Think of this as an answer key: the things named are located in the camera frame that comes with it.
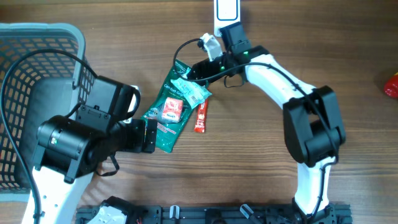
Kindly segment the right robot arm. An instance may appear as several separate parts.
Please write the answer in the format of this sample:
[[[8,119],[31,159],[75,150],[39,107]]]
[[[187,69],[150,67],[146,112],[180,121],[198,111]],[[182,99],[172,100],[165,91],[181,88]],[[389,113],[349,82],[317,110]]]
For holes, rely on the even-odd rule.
[[[327,198],[330,169],[346,141],[335,92],[316,88],[279,65],[263,46],[252,46],[240,22],[221,28],[221,41],[206,33],[194,39],[208,58],[194,64],[187,79],[199,85],[241,75],[261,89],[283,113],[286,148],[297,162],[293,205],[302,223],[315,223],[331,212]]]

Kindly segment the red Kleenex tissue pack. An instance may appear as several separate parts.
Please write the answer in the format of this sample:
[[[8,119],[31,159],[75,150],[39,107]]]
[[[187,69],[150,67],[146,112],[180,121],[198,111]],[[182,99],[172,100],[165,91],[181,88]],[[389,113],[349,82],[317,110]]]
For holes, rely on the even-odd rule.
[[[161,118],[166,123],[177,123],[180,121],[180,117],[183,109],[183,101],[171,97],[167,97],[162,110]]]

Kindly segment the white wipes packet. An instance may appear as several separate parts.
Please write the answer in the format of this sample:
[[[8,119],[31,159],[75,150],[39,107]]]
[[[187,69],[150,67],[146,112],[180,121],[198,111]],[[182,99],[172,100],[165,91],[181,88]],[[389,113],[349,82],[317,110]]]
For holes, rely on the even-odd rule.
[[[183,80],[182,78],[171,80],[171,83],[182,93],[192,109],[204,103],[205,100],[212,95],[204,86],[200,86],[195,82]]]

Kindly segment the green 3M gloves package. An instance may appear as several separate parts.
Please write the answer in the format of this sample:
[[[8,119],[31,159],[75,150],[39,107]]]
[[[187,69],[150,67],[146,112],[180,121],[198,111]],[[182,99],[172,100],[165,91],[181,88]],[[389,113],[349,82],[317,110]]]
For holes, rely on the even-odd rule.
[[[188,104],[188,101],[183,97],[182,93],[171,83],[171,80],[182,78],[187,79],[187,75],[191,68],[179,60],[175,61],[175,66],[172,67],[166,76],[157,98],[151,104],[149,109],[141,116],[141,119],[156,119],[157,120],[157,137],[155,146],[165,152],[172,152],[178,137],[183,131],[187,121],[189,120],[193,110]],[[183,109],[180,121],[177,123],[166,123],[162,118],[162,110],[167,97],[179,99],[183,101]]]

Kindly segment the red sauce bottle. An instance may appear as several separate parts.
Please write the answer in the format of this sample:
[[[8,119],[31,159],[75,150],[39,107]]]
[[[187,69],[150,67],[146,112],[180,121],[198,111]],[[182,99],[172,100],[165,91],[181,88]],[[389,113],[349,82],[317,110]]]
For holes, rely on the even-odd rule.
[[[384,93],[391,98],[398,98],[398,73],[395,73],[384,85]]]

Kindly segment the red sauce sachet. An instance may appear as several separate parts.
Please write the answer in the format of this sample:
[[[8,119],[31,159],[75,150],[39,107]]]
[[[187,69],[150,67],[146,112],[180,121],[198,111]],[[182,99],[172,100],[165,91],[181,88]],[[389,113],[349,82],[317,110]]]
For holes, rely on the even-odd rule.
[[[198,106],[194,132],[196,132],[196,133],[204,133],[205,132],[207,109],[208,109],[208,99],[206,99],[203,103],[201,103]]]

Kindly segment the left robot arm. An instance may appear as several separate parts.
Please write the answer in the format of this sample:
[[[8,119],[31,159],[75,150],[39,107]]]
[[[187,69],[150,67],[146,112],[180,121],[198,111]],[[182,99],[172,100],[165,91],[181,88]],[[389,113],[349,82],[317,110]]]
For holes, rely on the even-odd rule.
[[[100,76],[84,103],[38,127],[23,223],[71,222],[100,163],[111,159],[118,170],[118,151],[155,151],[156,121],[133,117],[140,100],[138,87]]]

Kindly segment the grey black shopping basket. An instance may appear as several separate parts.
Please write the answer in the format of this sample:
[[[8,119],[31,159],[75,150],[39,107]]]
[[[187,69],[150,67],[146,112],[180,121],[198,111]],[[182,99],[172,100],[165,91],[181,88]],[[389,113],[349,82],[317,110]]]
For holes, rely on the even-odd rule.
[[[66,23],[1,24],[1,75],[31,51],[57,49],[84,60],[83,33]],[[94,77],[81,64],[62,54],[37,54],[22,61],[7,81],[6,119],[29,167],[41,123],[67,114],[90,94]],[[30,185],[5,130],[1,130],[1,201],[27,202]]]

